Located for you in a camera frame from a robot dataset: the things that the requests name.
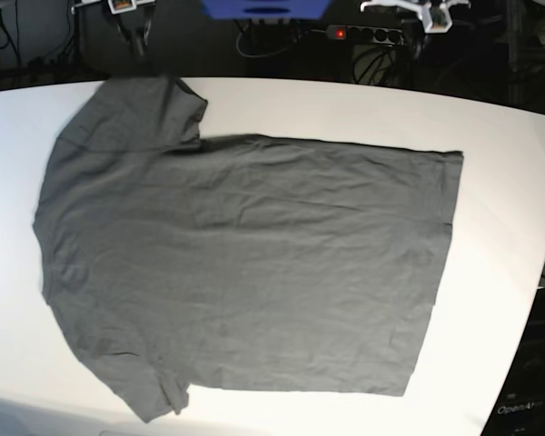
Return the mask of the black OpenArm base box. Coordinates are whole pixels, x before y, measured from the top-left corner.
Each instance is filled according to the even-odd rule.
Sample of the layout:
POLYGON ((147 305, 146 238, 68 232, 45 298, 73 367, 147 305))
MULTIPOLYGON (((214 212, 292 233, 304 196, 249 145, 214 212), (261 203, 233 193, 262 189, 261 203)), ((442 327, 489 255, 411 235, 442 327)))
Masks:
POLYGON ((545 288, 537 290, 484 435, 545 435, 545 288))

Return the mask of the blue box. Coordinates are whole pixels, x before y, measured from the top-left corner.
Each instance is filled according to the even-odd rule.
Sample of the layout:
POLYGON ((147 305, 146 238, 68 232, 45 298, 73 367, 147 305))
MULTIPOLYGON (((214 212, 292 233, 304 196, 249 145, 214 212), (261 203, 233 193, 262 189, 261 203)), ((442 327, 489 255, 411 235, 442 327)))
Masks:
POLYGON ((204 0, 206 13, 214 19, 322 17, 330 0, 204 0))

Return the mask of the grey T-shirt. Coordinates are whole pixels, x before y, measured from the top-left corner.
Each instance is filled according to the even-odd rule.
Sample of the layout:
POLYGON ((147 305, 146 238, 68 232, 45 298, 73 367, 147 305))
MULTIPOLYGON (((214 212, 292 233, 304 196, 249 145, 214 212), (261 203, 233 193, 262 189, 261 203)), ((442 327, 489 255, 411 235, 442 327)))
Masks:
POLYGON ((207 106, 178 79, 111 79, 58 135, 34 231, 76 359, 146 422, 191 385, 403 395, 462 153, 203 139, 207 106))

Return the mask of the black power strip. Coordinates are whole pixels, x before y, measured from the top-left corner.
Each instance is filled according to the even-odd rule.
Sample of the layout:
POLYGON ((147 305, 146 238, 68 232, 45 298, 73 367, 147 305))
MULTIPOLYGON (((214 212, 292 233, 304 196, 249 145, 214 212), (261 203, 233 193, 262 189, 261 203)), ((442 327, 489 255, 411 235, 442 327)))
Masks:
POLYGON ((324 33, 331 40, 345 41, 356 45, 404 45, 405 39, 399 29, 357 25, 328 25, 324 33))

